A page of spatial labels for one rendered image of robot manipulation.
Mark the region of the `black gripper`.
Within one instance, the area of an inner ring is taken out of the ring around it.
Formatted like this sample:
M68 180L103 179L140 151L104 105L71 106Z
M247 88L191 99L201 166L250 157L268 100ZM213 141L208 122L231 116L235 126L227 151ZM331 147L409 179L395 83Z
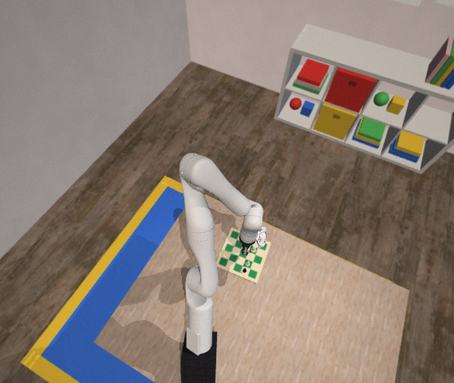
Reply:
M253 243L245 243L244 241L241 240L240 236L239 236L239 240L242 243L242 247L243 247L242 255L248 255L248 248L250 248L250 246L253 245L255 243L255 241Z

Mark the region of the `green and cream chessboard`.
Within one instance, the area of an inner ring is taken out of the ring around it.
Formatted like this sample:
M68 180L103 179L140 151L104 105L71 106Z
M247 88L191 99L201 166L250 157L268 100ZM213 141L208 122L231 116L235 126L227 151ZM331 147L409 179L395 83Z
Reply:
M248 255L242 255L243 247L239 240L239 233L240 231L233 227L230 229L219 257L217 258L216 265L232 274L236 274L257 283L271 243L266 241L265 246L261 248L255 241L255 243L248 248ZM251 252L253 246L256 246L255 253ZM248 267L246 266L247 261L250 262L250 266ZM244 268L247 269L246 273L243 272Z

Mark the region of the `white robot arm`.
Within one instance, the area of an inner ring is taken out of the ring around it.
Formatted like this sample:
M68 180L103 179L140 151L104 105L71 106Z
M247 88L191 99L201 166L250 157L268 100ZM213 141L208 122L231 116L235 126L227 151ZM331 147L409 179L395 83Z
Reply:
M188 244L199 265L188 271L185 280L188 304L187 348L200 355L212 344L213 300L219 276L215 260L215 232L211 210L204 189L217 196L237 216L244 216L239 233L245 243L257 242L263 248L266 228L263 207L247 199L233 187L215 163L196 153L188 153L180 161L180 180Z

